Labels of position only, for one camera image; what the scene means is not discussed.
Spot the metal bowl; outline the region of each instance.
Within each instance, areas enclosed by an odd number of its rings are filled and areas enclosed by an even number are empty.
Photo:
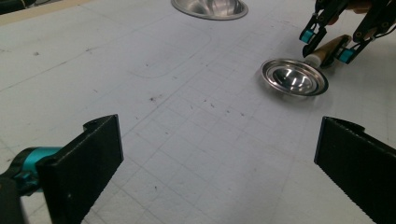
[[[318,69],[291,59],[263,63],[262,77],[271,87],[290,95],[319,95],[329,87],[326,77]]]
[[[248,6],[239,0],[172,0],[179,11],[213,21],[239,19],[248,13]]]

